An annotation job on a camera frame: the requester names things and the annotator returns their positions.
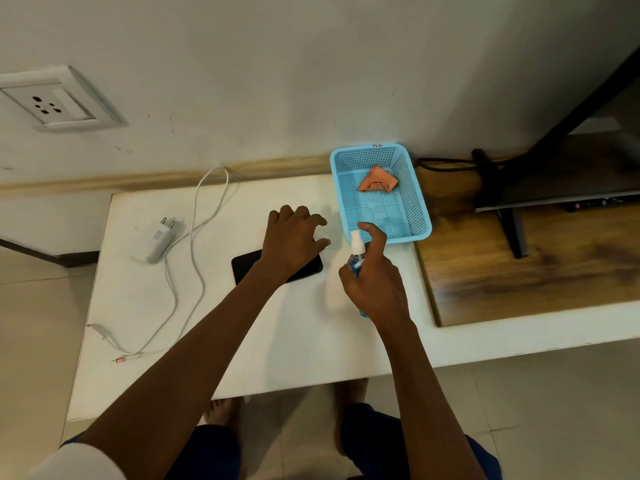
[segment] wall socket plate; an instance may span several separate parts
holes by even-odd
[[[119,126],[107,101],[69,66],[0,74],[0,91],[7,101],[32,115],[39,131],[66,132]]]

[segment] white cable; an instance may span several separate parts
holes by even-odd
[[[195,225],[196,212],[197,212],[197,209],[198,209],[198,193],[200,192],[200,187],[202,186],[202,183],[204,182],[204,180],[211,174],[211,172],[213,170],[215,170],[215,169],[218,169],[218,168],[221,168],[222,170],[224,170],[225,175],[227,176],[226,181],[225,181],[225,187],[222,190],[222,195],[220,196],[220,201],[218,202],[218,206],[213,211],[213,213],[208,218],[206,218],[205,220],[203,220],[200,224],[198,224],[196,226]],[[184,321],[184,324],[182,325],[182,328],[180,329],[180,334],[178,334],[177,338],[175,339],[174,344],[178,340],[180,340],[180,338],[182,338],[182,334],[184,333],[185,329],[187,328],[187,325],[189,324],[189,321],[191,320],[191,316],[193,315],[193,313],[195,312],[196,308],[198,307],[198,305],[200,304],[200,302],[204,298],[205,292],[207,290],[207,285],[206,285],[206,283],[204,281],[204,278],[202,277],[202,274],[201,274],[198,266],[196,265],[195,257],[194,257],[194,254],[193,254],[193,237],[194,237],[193,233],[197,232],[199,229],[203,228],[206,224],[211,222],[214,217],[216,217],[218,215],[218,213],[220,211],[220,208],[222,207],[222,203],[224,202],[225,195],[227,194],[228,186],[229,186],[229,172],[227,171],[227,169],[224,166],[218,166],[218,167],[212,168],[211,170],[206,172],[206,174],[204,174],[204,177],[202,177],[200,179],[200,181],[198,182],[198,184],[196,186],[195,197],[193,199],[193,218],[191,219],[191,227],[189,229],[189,232],[183,234],[182,236],[180,236],[180,238],[178,238],[175,241],[173,241],[167,247],[167,249],[164,251],[164,254],[163,254],[164,278],[165,278],[165,280],[166,280],[166,282],[167,282],[167,284],[169,286],[169,290],[171,290],[171,293],[172,293],[172,296],[173,296],[173,309],[171,310],[171,313],[169,314],[169,316],[167,316],[167,318],[165,318],[164,322],[162,322],[160,324],[160,326],[156,329],[156,331],[153,332],[151,337],[147,340],[147,342],[142,347],[139,348],[139,350],[137,350],[135,352],[130,352],[130,351],[124,349],[118,343],[118,341],[113,336],[113,334],[107,328],[105,328],[103,325],[100,325],[100,323],[91,323],[91,324],[87,325],[87,327],[90,327],[90,328],[94,329],[96,332],[98,332],[102,336],[102,339],[107,341],[107,343],[109,345],[111,345],[113,348],[119,350],[120,352],[123,352],[124,355],[122,355],[121,357],[118,357],[114,362],[123,362],[124,360],[131,360],[131,359],[134,359],[134,358],[144,357],[146,355],[156,354],[156,353],[160,353],[160,352],[163,352],[164,350],[166,350],[166,349],[161,349],[161,350],[154,350],[154,351],[150,351],[150,352],[143,352],[144,349],[146,349],[148,347],[148,345],[151,343],[151,341],[153,341],[153,339],[156,338],[156,335],[160,332],[160,330],[162,330],[163,327],[169,322],[169,320],[171,320],[173,315],[175,315],[175,311],[178,309],[179,298],[178,298],[178,293],[177,293],[177,291],[175,289],[175,284],[173,283],[173,278],[172,278],[172,275],[171,275],[171,268],[170,268],[169,262],[168,262],[168,256],[169,256],[169,252],[176,246],[176,244],[178,244],[184,238],[189,236],[189,254],[191,256],[191,264],[193,265],[193,269],[195,270],[196,274],[198,275],[198,278],[200,279],[200,284],[201,284],[201,287],[202,287],[202,291],[200,293],[200,297],[196,301],[196,304],[193,306],[193,308],[191,309],[190,313],[187,316],[187,319]]]

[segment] mesh basket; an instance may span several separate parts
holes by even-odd
[[[358,191],[375,165],[398,179],[392,192]],[[388,244],[419,241],[431,233],[429,213],[404,146],[392,143],[338,148],[331,153],[331,172],[347,241],[351,241],[351,231],[361,221],[380,227],[387,234]],[[365,242],[371,240],[366,232],[362,238]]]

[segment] hand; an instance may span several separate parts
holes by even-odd
[[[410,320],[400,271],[383,254],[387,235],[368,222],[359,222],[358,227],[373,239],[365,245],[367,254],[358,277],[348,264],[340,268],[345,293],[378,328]]]
[[[326,219],[320,214],[309,215],[309,209],[304,205],[295,212],[288,205],[283,205],[279,212],[272,210],[258,263],[284,284],[331,244],[329,239],[314,242],[318,226],[326,226]]]

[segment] black smartphone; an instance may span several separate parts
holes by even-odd
[[[236,285],[242,281],[242,278],[249,272],[253,263],[258,261],[262,256],[262,250],[254,251],[252,253],[243,254],[242,256],[236,256],[231,259],[231,268],[234,270],[234,278],[236,279]],[[292,277],[290,277],[287,282],[290,283],[292,281],[301,280],[302,278],[306,278],[313,274],[320,273],[324,268],[322,264],[322,259],[320,259],[320,254],[315,258],[311,259],[306,265],[302,266],[302,268],[295,273]]]

